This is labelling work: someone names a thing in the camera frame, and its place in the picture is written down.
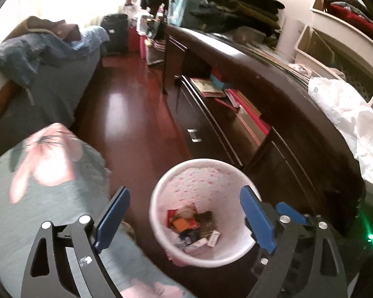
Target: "black bag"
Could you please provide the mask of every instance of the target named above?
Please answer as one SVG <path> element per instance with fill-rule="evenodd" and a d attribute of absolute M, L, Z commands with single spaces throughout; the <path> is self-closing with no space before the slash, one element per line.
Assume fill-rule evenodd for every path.
<path fill-rule="evenodd" d="M 128 20 L 127 14 L 108 14 L 102 19 L 103 27 L 110 37 L 110 41 L 105 43 L 107 53 L 127 53 L 128 52 Z"/>

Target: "silver handle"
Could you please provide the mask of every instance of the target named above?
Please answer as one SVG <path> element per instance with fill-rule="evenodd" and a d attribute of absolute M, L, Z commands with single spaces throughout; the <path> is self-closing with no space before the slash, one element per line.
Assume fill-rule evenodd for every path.
<path fill-rule="evenodd" d="M 189 135 L 190 135 L 190 138 L 192 139 L 192 142 L 202 142 L 202 139 L 198 138 L 198 136 L 196 135 L 196 132 L 198 132 L 198 130 L 196 129 L 187 129 Z"/>

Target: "wooden floor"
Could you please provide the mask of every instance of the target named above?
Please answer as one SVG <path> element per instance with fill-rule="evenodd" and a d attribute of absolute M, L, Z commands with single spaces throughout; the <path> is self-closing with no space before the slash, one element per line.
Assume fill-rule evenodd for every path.
<path fill-rule="evenodd" d="M 82 100 L 74 130 L 106 160 L 112 171 L 111 192 L 120 186 L 130 190 L 127 221 L 153 263 L 198 298 L 244 298 L 254 284 L 249 267 L 257 254 L 255 248 L 225 267 L 180 268 L 168 261 L 151 230 L 152 190 L 168 169 L 189 159 L 160 82 L 161 71 L 146 67 L 138 54 L 104 59 Z"/>

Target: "bed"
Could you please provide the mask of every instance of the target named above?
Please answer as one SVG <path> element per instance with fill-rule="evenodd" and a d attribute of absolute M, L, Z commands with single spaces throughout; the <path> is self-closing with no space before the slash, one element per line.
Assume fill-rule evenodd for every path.
<path fill-rule="evenodd" d="M 99 26 L 81 34 L 82 40 L 73 43 L 28 34 L 0 45 L 0 73 L 19 88 L 0 114 L 0 156 L 52 123 L 70 127 L 74 122 L 74 111 L 100 61 L 101 45 L 108 40 Z"/>
<path fill-rule="evenodd" d="M 20 298 L 23 273 L 37 231 L 97 216 L 109 202 L 109 171 L 100 154 L 54 123 L 0 157 L 0 281 Z M 81 298 L 90 297 L 74 250 L 67 251 Z M 120 227 L 100 254 L 124 298 L 193 298 L 164 275 Z"/>

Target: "blue gripper pad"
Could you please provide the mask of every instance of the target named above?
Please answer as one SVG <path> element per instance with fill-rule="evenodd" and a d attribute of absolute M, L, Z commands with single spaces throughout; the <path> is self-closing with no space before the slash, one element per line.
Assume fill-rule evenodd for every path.
<path fill-rule="evenodd" d="M 94 248 L 98 254 L 109 247 L 129 206 L 130 192 L 123 187 L 117 191 L 108 204 L 106 212 L 97 221 Z"/>
<path fill-rule="evenodd" d="M 291 218 L 293 222 L 296 224 L 306 224 L 307 219 L 305 216 L 299 212 L 297 212 L 295 209 L 287 205 L 285 202 L 280 202 L 275 206 L 275 209 L 280 215 L 287 215 Z"/>
<path fill-rule="evenodd" d="M 268 203 L 261 202 L 250 186 L 245 186 L 240 191 L 240 205 L 246 214 L 257 243 L 269 254 L 272 254 L 277 247 L 274 239 L 274 227 L 276 219 L 279 218 L 274 208 Z"/>

